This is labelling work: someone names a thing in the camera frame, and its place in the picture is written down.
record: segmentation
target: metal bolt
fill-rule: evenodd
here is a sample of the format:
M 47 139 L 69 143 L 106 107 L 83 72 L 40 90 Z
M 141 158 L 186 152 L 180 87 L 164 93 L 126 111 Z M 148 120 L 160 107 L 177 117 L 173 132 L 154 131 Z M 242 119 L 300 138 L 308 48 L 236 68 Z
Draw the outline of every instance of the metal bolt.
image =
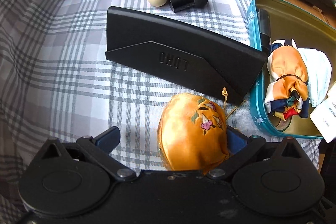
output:
M 224 176 L 225 174 L 226 172 L 223 169 L 219 169 L 219 168 L 212 169 L 209 171 L 209 175 L 212 178 L 218 178 L 218 177 Z
M 133 171 L 128 168 L 119 169 L 117 175 L 121 178 L 128 178 L 133 175 Z

